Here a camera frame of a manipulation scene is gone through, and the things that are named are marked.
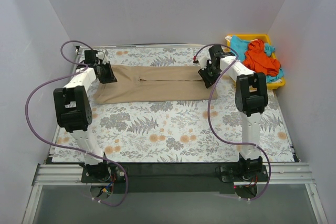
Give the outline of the beige t shirt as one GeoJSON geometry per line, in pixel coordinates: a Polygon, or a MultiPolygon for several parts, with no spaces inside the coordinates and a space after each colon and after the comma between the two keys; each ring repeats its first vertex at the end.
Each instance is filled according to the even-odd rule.
{"type": "Polygon", "coordinates": [[[112,70],[117,82],[98,85],[97,104],[207,100],[212,92],[198,66],[113,65],[112,70]]]}

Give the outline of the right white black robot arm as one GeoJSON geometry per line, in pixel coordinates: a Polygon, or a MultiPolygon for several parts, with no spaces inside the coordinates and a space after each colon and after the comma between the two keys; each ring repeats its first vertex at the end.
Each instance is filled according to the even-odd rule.
{"type": "Polygon", "coordinates": [[[256,181],[259,176],[267,177],[260,148],[260,123],[262,114],[268,105],[266,76],[244,66],[238,59],[238,52],[225,45],[207,45],[209,55],[193,57],[199,64],[198,74],[205,86],[214,90],[224,74],[228,74],[236,83],[235,105],[240,112],[242,140],[238,143],[240,151],[238,161],[220,169],[224,181],[235,179],[256,181]]]}

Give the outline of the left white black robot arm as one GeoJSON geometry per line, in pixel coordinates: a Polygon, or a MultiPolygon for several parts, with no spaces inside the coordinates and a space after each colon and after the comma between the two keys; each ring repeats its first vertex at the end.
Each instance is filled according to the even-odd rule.
{"type": "Polygon", "coordinates": [[[85,59],[77,67],[76,75],[63,88],[53,92],[57,123],[75,139],[78,148],[83,150],[86,174],[100,182],[111,178],[112,170],[103,150],[98,146],[91,129],[93,112],[87,91],[95,80],[101,84],[117,82],[110,61],[102,51],[85,50],[85,59]]]}

